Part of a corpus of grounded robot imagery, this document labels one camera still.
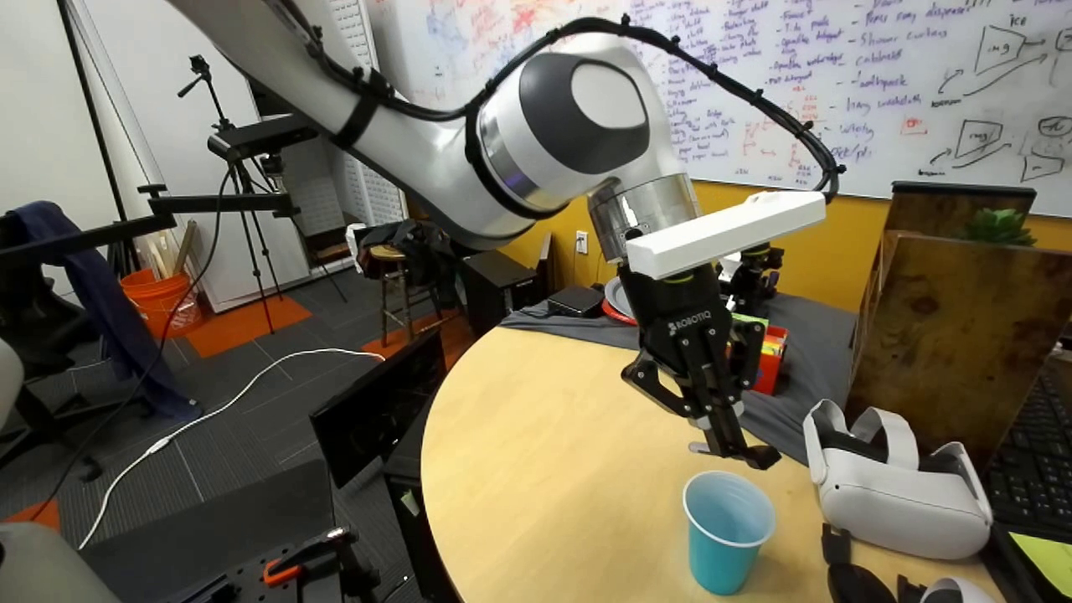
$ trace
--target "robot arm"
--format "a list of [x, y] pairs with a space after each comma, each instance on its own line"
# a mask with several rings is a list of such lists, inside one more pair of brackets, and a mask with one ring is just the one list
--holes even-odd
[[592, 196], [602, 255], [620, 265], [641, 323], [641, 360], [622, 373], [663, 408], [693, 418], [716, 456], [769, 467], [747, 450], [738, 391], [751, 387], [758, 334], [719, 301], [716, 263], [825, 217], [825, 196], [758, 202], [700, 217], [670, 152], [659, 97], [620, 36], [700, 68], [798, 134], [836, 187], [834, 159], [779, 106], [704, 68], [652, 32], [573, 19], [519, 53], [458, 112], [405, 105], [376, 69], [345, 73], [290, 0], [171, 0], [250, 80], [319, 124], [339, 148], [413, 190], [464, 244], [498, 244]]

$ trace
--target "wooden tabletop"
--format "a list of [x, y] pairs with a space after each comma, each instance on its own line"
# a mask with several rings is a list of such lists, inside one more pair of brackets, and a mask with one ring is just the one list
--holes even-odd
[[[422, 489], [462, 601], [712, 601], [685, 568], [681, 489], [693, 471], [754, 479], [776, 533], [735, 601], [831, 601], [819, 511], [806, 468], [758, 471], [685, 453], [700, 434], [620, 381], [634, 352], [492, 329], [443, 381], [422, 445]], [[855, 543], [855, 564], [895, 587], [969, 575]]]

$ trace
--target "wall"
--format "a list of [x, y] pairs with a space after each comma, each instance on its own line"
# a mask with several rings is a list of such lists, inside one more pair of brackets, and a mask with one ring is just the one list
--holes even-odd
[[[716, 211], [745, 202], [751, 187], [698, 185], [698, 196], [704, 211]], [[836, 197], [825, 225], [779, 239], [776, 244], [787, 253], [779, 293], [857, 313], [885, 214], [885, 202]], [[573, 202], [563, 214], [537, 225], [502, 253], [534, 265], [544, 239], [551, 235], [551, 283], [602, 284], [612, 279], [612, 265], [602, 263], [596, 244], [591, 244], [592, 253], [586, 258], [575, 258], [575, 227], [592, 235], [583, 202]], [[1072, 255], [1067, 217], [1027, 217], [1027, 227], [1034, 235], [1034, 249], [1058, 249]]]

